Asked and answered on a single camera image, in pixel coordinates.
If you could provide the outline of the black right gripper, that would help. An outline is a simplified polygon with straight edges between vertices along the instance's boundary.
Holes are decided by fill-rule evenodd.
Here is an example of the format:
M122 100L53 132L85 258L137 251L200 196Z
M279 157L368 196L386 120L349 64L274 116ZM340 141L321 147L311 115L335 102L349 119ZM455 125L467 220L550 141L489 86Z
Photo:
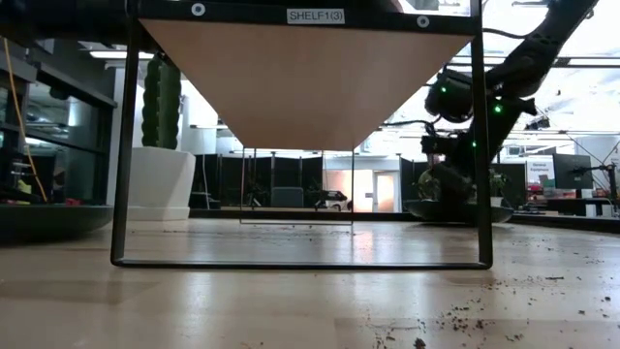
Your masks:
M420 144L425 154L446 156L446 161L457 168L469 168L473 165L473 139L465 134L455 138L441 136L423 136ZM473 192L473 182L468 176L444 164L431 168L431 175L439 181L441 202L467 202Z

